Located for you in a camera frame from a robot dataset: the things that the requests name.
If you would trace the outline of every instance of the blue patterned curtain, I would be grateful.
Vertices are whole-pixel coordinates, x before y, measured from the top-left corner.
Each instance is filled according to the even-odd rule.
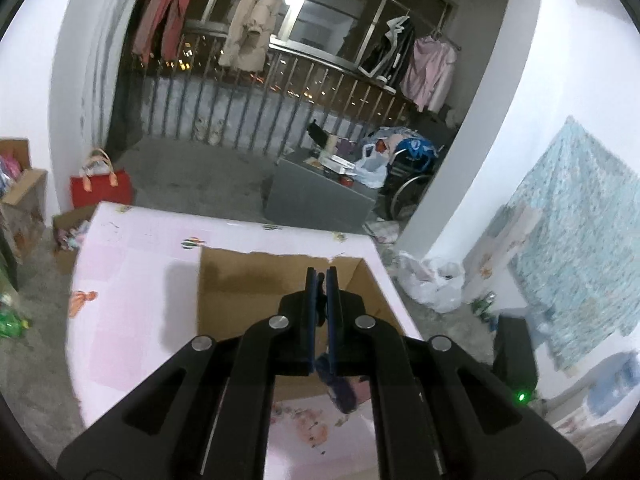
[[[640,320],[640,179],[573,118],[510,206],[543,216],[510,263],[559,368]]]

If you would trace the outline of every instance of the red tote bag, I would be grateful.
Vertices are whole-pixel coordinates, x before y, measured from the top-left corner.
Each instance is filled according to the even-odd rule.
[[[80,170],[80,176],[71,177],[71,201],[74,208],[100,202],[116,202],[130,205],[133,202],[131,179],[124,170],[113,171],[113,165],[103,150],[94,150],[100,155],[92,155]],[[87,167],[92,162],[103,161],[110,169],[109,174],[90,175]]]

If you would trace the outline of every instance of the black jacket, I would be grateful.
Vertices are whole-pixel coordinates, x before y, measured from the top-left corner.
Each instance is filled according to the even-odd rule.
[[[386,22],[388,32],[358,67],[365,76],[380,81],[386,90],[395,87],[404,77],[414,50],[415,28],[405,16]]]

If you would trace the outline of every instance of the cardboard carton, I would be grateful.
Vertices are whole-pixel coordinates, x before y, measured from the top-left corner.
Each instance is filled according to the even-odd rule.
[[[401,332],[367,263],[361,258],[329,261],[303,254],[236,253],[203,248],[198,284],[198,333],[220,341],[242,335],[253,323],[277,313],[281,298],[304,290],[306,270],[337,267],[342,290],[359,294],[368,314]],[[316,353],[326,349],[326,326],[316,331]],[[277,377],[274,400],[301,399],[326,393],[317,376]]]
[[[0,153],[12,153],[22,174],[0,200],[2,230],[15,259],[22,263],[44,231],[45,170],[31,167],[29,141],[0,139]]]
[[[58,229],[69,231],[69,229],[73,227],[78,227],[84,220],[91,220],[94,216],[95,208],[97,207],[97,205],[87,205],[53,217],[53,237],[56,241],[56,248],[54,249],[53,255],[56,259],[56,266],[60,273],[71,274],[73,272],[74,267],[76,266],[78,250],[63,251],[60,248],[56,237]]]

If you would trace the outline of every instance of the gray box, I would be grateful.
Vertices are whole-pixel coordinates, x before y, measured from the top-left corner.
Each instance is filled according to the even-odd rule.
[[[376,205],[378,190],[359,182],[346,187],[305,162],[312,154],[299,148],[276,167],[265,216],[276,224],[361,233]]]

